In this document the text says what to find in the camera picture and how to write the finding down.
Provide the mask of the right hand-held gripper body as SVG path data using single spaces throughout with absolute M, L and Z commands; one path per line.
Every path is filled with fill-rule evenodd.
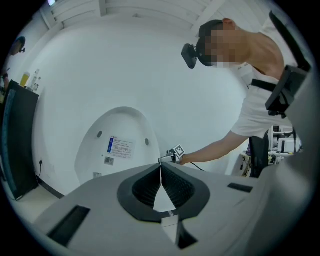
M 180 144 L 174 146 L 172 149 L 167 151 L 167 156 L 171 156 L 172 162 L 175 164 L 180 163 L 184 154 L 185 150 L 182 148 Z

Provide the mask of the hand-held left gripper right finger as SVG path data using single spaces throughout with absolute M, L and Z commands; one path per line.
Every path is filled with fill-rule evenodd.
M 176 242 L 161 233 L 163 250 L 245 250 L 257 222 L 255 178 L 162 163 L 162 185 L 176 208 Z

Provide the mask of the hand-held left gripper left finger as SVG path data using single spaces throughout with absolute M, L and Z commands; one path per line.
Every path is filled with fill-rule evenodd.
M 35 227 L 63 256 L 177 256 L 153 204 L 160 165 L 92 179 L 46 209 Z

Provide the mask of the white toilet lid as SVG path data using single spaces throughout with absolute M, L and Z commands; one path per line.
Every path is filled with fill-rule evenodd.
M 84 136 L 75 159 L 80 184 L 127 169 L 155 164 L 160 158 L 155 132 L 132 107 L 103 114 Z

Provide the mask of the person's right forearm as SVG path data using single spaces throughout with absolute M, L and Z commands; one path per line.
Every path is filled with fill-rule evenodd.
M 248 136 L 241 136 L 230 131 L 223 139 L 193 153 L 184 154 L 179 164 L 205 163 L 220 159 L 238 148 L 248 138 Z

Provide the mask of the black office chair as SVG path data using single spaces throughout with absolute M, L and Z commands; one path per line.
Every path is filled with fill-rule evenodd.
M 259 178 L 264 168 L 268 166 L 269 137 L 268 133 L 263 138 L 252 136 L 249 138 L 251 178 Z

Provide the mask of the white shirt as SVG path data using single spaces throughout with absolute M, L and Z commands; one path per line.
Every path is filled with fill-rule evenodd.
M 304 55 L 304 49 L 299 45 L 299 41 L 294 38 L 294 34 L 290 31 L 287 24 L 288 23 L 281 20 L 277 14 L 270 12 L 269 17 L 258 33 L 262 33 L 272 39 L 280 48 L 284 59 L 284 69 L 287 65 L 296 68 L 310 65 L 309 60 Z M 274 85 L 280 80 L 263 75 L 252 67 L 252 80 L 253 79 Z M 270 91 L 252 86 L 251 84 L 243 100 L 238 120 L 230 131 L 240 136 L 261 138 L 273 125 L 291 126 L 288 118 L 282 119 L 279 115 L 270 116 L 268 114 L 265 103 L 271 94 Z

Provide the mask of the black cabinet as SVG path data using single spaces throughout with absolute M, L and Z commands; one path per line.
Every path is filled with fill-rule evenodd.
M 0 155 L 3 173 L 16 200 L 39 185 L 32 150 L 38 98 L 38 94 L 12 80 L 0 111 Z

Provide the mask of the black chest device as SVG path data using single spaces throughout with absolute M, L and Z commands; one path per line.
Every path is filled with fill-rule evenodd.
M 277 84 L 253 79 L 251 85 L 271 92 L 271 96 L 265 103 L 265 108 L 270 116 L 286 118 L 286 110 L 294 101 L 295 95 L 305 81 L 311 70 L 311 66 L 302 68 L 287 65 Z

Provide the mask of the clear bottles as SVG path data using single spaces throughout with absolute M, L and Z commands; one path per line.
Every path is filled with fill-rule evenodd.
M 31 80 L 31 82 L 29 84 L 29 89 L 32 92 L 36 92 L 38 90 L 39 80 L 41 79 L 41 77 L 39 77 L 39 72 L 40 72 L 40 70 L 36 69 L 36 71 L 33 74 L 32 80 Z

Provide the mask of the yellow drink cup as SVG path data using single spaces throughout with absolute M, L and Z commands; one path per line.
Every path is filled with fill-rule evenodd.
M 28 79 L 30 78 L 30 73 L 29 72 L 24 72 L 24 74 L 22 75 L 22 78 L 20 80 L 20 86 L 21 87 L 25 87 L 27 84 Z

